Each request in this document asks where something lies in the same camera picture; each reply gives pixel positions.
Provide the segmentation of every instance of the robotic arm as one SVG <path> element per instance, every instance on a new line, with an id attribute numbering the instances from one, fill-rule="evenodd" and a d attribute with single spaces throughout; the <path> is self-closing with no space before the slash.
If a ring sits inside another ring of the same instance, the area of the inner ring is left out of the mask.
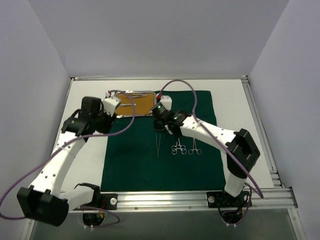
<path id="1" fill-rule="evenodd" d="M 67 146 L 64 144 L 95 131 L 109 133 L 120 104 L 121 100 L 115 96 L 105 99 L 86 96 L 82 99 L 81 109 L 63 123 L 53 152 L 59 148 L 62 148 L 61 151 L 45 165 L 28 188 L 21 187 L 17 193 L 26 218 L 59 226 L 69 211 L 85 204 L 92 207 L 99 205 L 100 187 L 90 183 L 80 183 L 73 190 L 61 193 L 67 172 L 88 138 L 78 139 Z"/>
<path id="2" fill-rule="evenodd" d="M 172 99 L 162 96 L 159 102 L 151 109 L 155 117 L 155 125 L 162 126 L 176 138 L 186 136 L 200 140 L 206 144 L 224 151 L 221 146 L 202 128 L 194 116 L 188 112 L 179 110 L 171 111 Z M 205 121 L 201 123 L 240 161 L 248 172 L 256 164 L 260 152 L 250 133 L 241 129 L 239 132 L 226 130 Z M 244 171 L 227 156 L 227 168 L 230 171 L 224 190 L 232 197 L 237 197 L 243 190 L 247 175 Z"/>

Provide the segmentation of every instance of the robot end effector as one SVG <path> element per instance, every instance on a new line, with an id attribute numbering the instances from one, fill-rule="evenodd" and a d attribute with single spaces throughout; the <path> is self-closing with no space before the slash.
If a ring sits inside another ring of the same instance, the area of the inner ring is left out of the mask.
<path id="1" fill-rule="evenodd" d="M 81 109 L 76 110 L 64 123 L 62 133 L 72 132 L 75 136 L 109 133 L 115 119 L 115 111 L 121 104 L 117 97 L 103 100 L 97 97 L 85 96 L 81 101 Z"/>
<path id="2" fill-rule="evenodd" d="M 165 128 L 176 138 L 180 136 L 191 137 L 212 145 L 221 151 L 225 152 L 227 149 L 248 172 L 256 164 L 260 151 L 247 130 L 243 128 L 240 131 L 226 130 L 197 119 L 210 131 L 215 138 L 213 139 L 203 127 L 196 123 L 198 121 L 195 120 L 192 114 L 182 110 L 174 113 L 170 109 L 171 98 L 168 96 L 162 96 L 161 100 L 151 109 L 155 118 L 154 123 L 158 128 Z M 229 154 L 227 154 L 227 168 L 230 174 L 224 190 L 235 198 L 243 190 L 247 175 Z"/>

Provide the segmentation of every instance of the white wall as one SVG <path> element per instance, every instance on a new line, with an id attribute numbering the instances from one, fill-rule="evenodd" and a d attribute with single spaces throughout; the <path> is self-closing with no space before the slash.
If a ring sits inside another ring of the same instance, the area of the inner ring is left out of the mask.
<path id="1" fill-rule="evenodd" d="M 239 78 L 288 0 L 29 0 L 77 76 Z"/>
<path id="2" fill-rule="evenodd" d="M 249 76 L 282 181 L 319 239 L 320 1 L 290 0 Z"/>
<path id="3" fill-rule="evenodd" d="M 48 157 L 70 79 L 27 0 L 0 1 L 0 195 Z M 28 186 L 31 179 L 21 185 Z M 1 213 L 22 216 L 18 188 Z M 0 219 L 1 239 L 15 240 L 24 220 Z"/>

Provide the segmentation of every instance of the black bracket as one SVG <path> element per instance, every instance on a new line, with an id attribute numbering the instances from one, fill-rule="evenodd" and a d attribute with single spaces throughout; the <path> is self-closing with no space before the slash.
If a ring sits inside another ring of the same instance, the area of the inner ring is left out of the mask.
<path id="1" fill-rule="evenodd" d="M 102 207 L 105 210 L 116 210 L 118 204 L 118 194 L 104 193 L 101 195 Z"/>
<path id="2" fill-rule="evenodd" d="M 118 194 L 104 193 L 100 195 L 98 208 L 105 210 L 116 210 L 118 203 Z M 87 226 L 99 226 L 105 219 L 100 213 L 84 213 L 82 215 L 83 223 Z"/>
<path id="3" fill-rule="evenodd" d="M 242 191 L 237 197 L 233 197 L 225 191 L 208 191 L 206 193 L 206 199 L 208 202 L 208 207 L 210 209 L 219 208 L 238 208 L 241 206 L 247 198 L 249 198 L 250 193 L 248 191 Z M 252 202 L 245 203 L 243 206 L 252 206 Z"/>

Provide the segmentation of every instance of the screw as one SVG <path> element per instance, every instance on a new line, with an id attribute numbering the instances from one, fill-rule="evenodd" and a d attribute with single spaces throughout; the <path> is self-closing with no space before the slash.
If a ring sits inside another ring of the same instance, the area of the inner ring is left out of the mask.
<path id="1" fill-rule="evenodd" d="M 114 198 L 114 197 L 111 198 L 111 199 L 110 199 L 110 204 L 111 204 L 111 205 L 116 205 L 116 204 L 117 204 L 117 199 Z"/>
<path id="2" fill-rule="evenodd" d="M 208 202 L 213 204 L 215 202 L 215 197 L 214 196 L 208 197 Z"/>

